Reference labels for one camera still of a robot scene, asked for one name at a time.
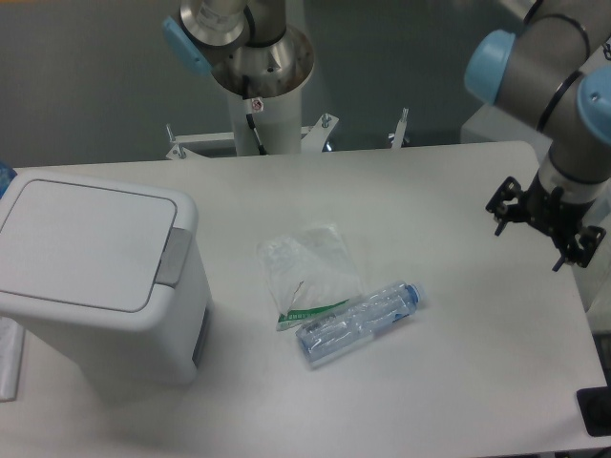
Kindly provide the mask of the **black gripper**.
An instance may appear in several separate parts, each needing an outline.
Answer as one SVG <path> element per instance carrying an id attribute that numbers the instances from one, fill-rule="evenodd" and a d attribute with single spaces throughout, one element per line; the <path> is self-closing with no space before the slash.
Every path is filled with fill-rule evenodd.
<path id="1" fill-rule="evenodd" d="M 552 237 L 560 253 L 552 268 L 554 272 L 563 265 L 587 268 L 606 230 L 599 226 L 582 226 L 583 217 L 594 201 L 570 203 L 563 199 L 564 191 L 561 186 L 546 191 L 535 175 L 524 193 L 514 177 L 507 177 L 485 206 L 496 222 L 495 235 L 500 236 L 508 223 L 524 222 L 526 213 L 526 222 Z"/>

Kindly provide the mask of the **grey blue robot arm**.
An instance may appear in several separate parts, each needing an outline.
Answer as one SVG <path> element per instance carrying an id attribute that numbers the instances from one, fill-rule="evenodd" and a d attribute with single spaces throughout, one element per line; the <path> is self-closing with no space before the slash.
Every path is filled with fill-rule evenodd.
<path id="1" fill-rule="evenodd" d="M 549 237 L 559 265 L 586 267 L 606 232 L 583 217 L 610 178 L 610 70 L 582 66 L 610 36 L 606 1 L 537 1 L 521 34 L 489 33 L 464 74 L 479 100 L 546 135 L 531 185 L 507 178 L 487 204 L 499 228 L 525 223 Z M 228 95 L 241 156 L 301 151 L 301 89 L 313 71 L 308 38 L 282 1 L 184 1 L 162 33 L 191 72 Z"/>

